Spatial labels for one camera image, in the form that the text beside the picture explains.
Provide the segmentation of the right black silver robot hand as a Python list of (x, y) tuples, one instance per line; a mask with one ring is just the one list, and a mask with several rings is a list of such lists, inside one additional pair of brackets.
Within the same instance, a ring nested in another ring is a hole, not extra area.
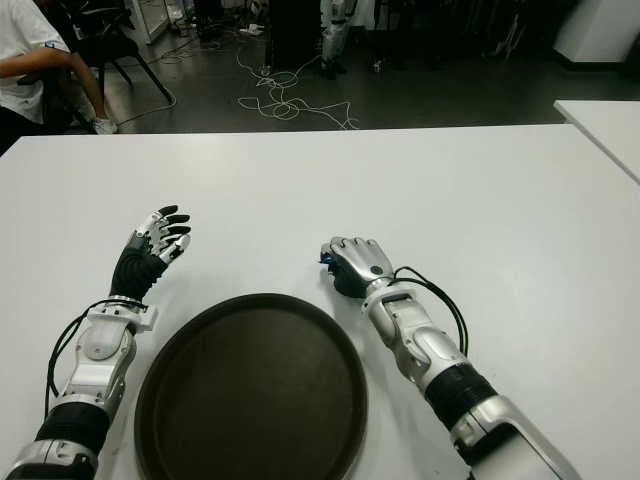
[(391, 262), (372, 239), (333, 237), (321, 246), (320, 263), (327, 266), (337, 292), (349, 298), (365, 299), (394, 277)]

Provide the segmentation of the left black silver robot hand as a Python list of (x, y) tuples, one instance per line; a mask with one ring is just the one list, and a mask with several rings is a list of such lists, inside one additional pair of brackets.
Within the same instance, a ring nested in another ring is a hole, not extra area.
[(190, 243), (190, 216), (169, 205), (152, 212), (129, 237), (116, 263), (110, 297), (141, 302)]

